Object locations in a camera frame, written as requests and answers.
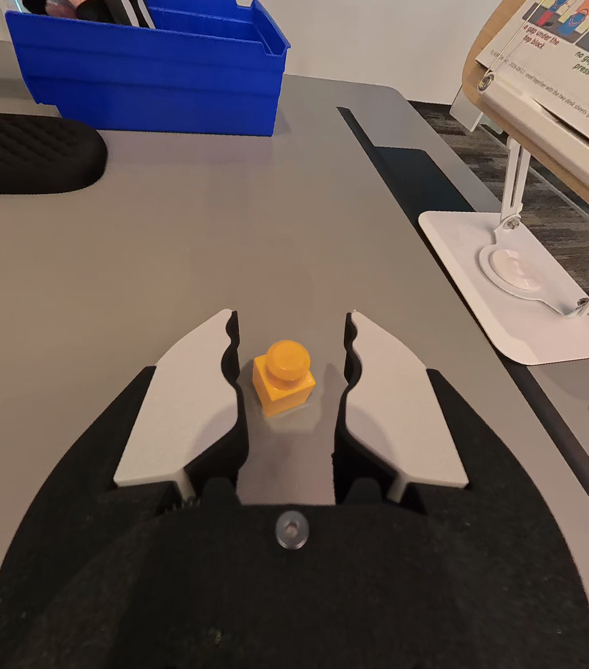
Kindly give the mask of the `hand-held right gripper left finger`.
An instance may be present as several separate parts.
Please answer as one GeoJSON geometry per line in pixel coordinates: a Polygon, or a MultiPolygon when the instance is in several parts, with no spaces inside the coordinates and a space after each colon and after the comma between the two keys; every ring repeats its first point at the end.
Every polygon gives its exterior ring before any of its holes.
{"type": "Polygon", "coordinates": [[[115,470],[117,487],[168,482],[181,497],[200,497],[223,478],[237,488],[249,454],[239,344],[238,313],[225,308],[159,359],[115,470]]]}

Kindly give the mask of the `black mesh cushion pad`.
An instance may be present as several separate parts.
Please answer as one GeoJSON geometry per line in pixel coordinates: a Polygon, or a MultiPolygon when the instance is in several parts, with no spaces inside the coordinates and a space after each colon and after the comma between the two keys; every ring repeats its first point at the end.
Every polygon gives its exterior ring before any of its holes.
{"type": "Polygon", "coordinates": [[[78,191],[103,176],[107,160],[102,136],[79,121],[0,113],[0,195],[78,191]]]}

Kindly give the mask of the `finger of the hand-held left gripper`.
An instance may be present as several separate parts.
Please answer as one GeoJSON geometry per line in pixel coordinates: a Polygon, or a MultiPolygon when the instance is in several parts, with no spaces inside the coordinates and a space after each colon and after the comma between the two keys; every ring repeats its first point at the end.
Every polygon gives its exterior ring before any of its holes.
{"type": "Polygon", "coordinates": [[[133,27],[156,29],[146,1],[120,1],[126,23],[133,27]]]}

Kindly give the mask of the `orange toy block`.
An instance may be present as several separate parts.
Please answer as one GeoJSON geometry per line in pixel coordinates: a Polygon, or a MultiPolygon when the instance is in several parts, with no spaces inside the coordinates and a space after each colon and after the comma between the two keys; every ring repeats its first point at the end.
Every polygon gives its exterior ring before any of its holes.
{"type": "Polygon", "coordinates": [[[294,340],[279,340],[253,362],[252,383],[266,418],[304,405],[316,381],[307,349],[294,340]]]}

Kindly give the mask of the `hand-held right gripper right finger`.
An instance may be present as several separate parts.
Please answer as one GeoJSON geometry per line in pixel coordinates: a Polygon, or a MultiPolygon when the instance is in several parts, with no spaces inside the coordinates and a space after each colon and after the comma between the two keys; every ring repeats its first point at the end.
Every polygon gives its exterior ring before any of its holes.
{"type": "Polygon", "coordinates": [[[360,312],[347,313],[343,344],[335,499],[361,478],[376,482],[382,499],[402,499],[412,484],[465,489],[468,476],[426,365],[360,312]]]}

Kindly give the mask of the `blue plastic bin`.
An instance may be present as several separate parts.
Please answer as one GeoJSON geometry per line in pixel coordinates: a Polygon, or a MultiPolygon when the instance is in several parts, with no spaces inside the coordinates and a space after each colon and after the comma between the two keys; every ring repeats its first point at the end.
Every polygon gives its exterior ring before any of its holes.
{"type": "Polygon", "coordinates": [[[95,129],[271,136],[290,43],[264,6],[146,4],[154,28],[6,12],[33,99],[95,129]]]}

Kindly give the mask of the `black rubber mat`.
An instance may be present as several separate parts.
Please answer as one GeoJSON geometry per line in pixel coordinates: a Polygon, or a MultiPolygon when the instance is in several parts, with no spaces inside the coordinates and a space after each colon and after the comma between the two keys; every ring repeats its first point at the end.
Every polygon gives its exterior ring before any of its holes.
{"type": "Polygon", "coordinates": [[[432,160],[416,148],[376,148],[399,204],[414,222],[425,212],[474,212],[474,208],[432,160]]]}

